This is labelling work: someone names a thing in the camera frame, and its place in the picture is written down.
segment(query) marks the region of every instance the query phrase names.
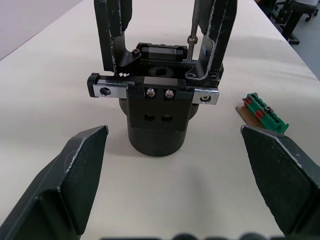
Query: gear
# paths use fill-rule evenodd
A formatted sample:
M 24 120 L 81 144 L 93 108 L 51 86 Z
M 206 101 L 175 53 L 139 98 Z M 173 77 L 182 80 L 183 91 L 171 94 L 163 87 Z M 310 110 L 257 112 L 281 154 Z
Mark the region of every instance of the gear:
M 174 76 L 174 71 L 167 66 L 154 66 L 148 71 L 151 77 L 161 77 L 161 78 L 172 78 Z

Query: white table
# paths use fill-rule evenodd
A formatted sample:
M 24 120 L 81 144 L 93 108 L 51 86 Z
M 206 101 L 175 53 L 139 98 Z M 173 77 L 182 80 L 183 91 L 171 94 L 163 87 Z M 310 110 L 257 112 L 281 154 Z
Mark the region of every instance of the white table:
M 134 1 L 127 48 L 186 45 L 192 9 L 193 0 Z M 142 155 L 129 143 L 118 100 L 89 97 L 88 76 L 103 74 L 93 1 L 74 7 L 0 61 L 0 223 L 69 138 L 106 124 L 100 185 L 82 240 L 281 234 L 255 184 L 235 107 L 258 92 L 290 123 L 286 135 L 319 164 L 320 82 L 253 0 L 239 0 L 223 63 L 217 105 L 200 106 L 181 149 Z

